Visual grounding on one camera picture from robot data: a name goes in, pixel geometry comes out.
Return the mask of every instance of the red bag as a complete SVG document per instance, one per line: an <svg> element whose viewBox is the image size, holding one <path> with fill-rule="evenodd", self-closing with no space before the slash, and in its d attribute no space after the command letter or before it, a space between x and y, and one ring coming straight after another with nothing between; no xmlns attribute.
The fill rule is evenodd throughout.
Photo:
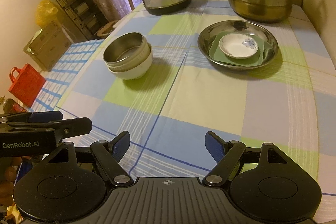
<svg viewBox="0 0 336 224"><path fill-rule="evenodd" d="M9 92L23 102L27 107L31 107L38 93L45 83L45 79L31 65L26 64L22 69L12 68L9 74L12 85Z"/></svg>

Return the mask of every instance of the green square plate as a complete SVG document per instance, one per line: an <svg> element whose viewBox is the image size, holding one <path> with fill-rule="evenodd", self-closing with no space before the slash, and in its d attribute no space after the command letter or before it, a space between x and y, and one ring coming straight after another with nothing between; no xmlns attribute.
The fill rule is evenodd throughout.
<svg viewBox="0 0 336 224"><path fill-rule="evenodd" d="M219 40L229 33L232 32L220 32L218 35L216 35L216 38L209 50L209 56L211 58L213 58L216 61L243 67L258 66L263 62L264 41L260 37L257 37L256 35L249 34L249 36L252 37L258 44L258 51L253 56L246 59L235 59L228 57L226 54L224 54L219 48Z"/></svg>

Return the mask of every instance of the stainless steel plate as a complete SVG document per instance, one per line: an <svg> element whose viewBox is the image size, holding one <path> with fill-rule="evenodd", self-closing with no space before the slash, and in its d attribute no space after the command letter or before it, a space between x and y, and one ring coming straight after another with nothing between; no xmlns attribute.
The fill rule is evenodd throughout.
<svg viewBox="0 0 336 224"><path fill-rule="evenodd" d="M216 35L223 31L256 35L264 40L265 46L262 63L258 66L242 67L226 64L212 59L209 56L209 50L213 41L215 40ZM211 62L232 70L248 70L265 66L275 58L279 50L277 40L268 30L257 24L243 20L221 21L206 27L198 36L198 47L201 50L202 54Z"/></svg>

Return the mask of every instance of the blue floral pattern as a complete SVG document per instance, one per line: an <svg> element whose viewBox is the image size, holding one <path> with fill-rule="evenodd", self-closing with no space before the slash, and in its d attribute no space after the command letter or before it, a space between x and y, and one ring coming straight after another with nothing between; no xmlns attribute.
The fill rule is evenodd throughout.
<svg viewBox="0 0 336 224"><path fill-rule="evenodd" d="M246 47L251 48L251 49L254 49L254 48L258 47L257 43L252 38L245 39L243 41L243 45L245 45Z"/></svg>

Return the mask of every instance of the white saucer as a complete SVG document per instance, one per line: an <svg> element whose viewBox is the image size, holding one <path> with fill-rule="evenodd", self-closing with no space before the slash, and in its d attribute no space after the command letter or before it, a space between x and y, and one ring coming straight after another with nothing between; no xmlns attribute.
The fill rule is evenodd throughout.
<svg viewBox="0 0 336 224"><path fill-rule="evenodd" d="M219 48L231 58L245 59L257 52L258 44L246 34L229 33L219 40Z"/></svg>

